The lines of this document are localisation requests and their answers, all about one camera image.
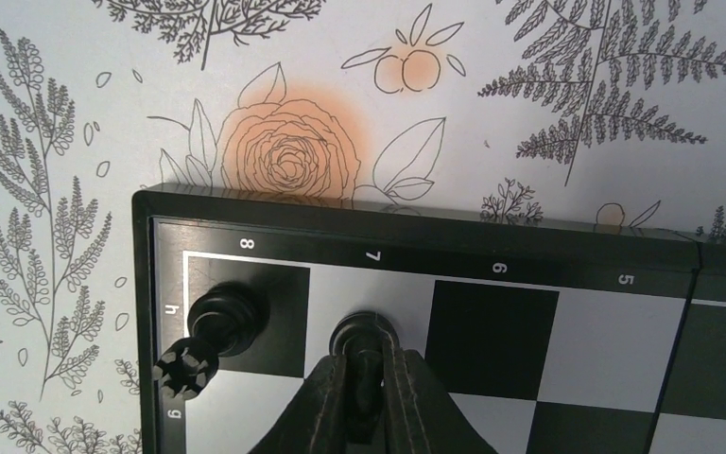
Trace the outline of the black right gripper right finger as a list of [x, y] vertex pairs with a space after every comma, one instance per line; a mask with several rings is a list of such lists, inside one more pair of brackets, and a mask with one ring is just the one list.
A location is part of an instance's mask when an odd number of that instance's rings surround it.
[[383, 355], [388, 453], [496, 453], [417, 351], [388, 345]]

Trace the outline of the black chess rook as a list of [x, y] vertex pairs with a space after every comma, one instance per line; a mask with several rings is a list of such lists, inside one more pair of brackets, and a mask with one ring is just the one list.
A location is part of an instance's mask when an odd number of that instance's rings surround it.
[[191, 400], [219, 369], [221, 358], [248, 350], [268, 324], [268, 301], [241, 283], [219, 284], [189, 308], [187, 336], [156, 360], [152, 378], [164, 398]]

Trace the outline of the black chess pawn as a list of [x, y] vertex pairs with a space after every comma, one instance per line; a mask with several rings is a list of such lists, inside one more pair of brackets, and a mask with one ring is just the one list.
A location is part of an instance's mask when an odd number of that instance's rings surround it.
[[384, 341], [395, 332], [383, 315], [369, 310], [344, 317], [334, 329], [330, 353], [346, 360], [345, 429], [349, 444], [372, 442], [384, 407]]

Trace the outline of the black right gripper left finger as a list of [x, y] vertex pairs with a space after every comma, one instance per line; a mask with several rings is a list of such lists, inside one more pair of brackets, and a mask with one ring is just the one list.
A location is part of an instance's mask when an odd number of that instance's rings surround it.
[[323, 357], [253, 454], [337, 454], [346, 451], [344, 356]]

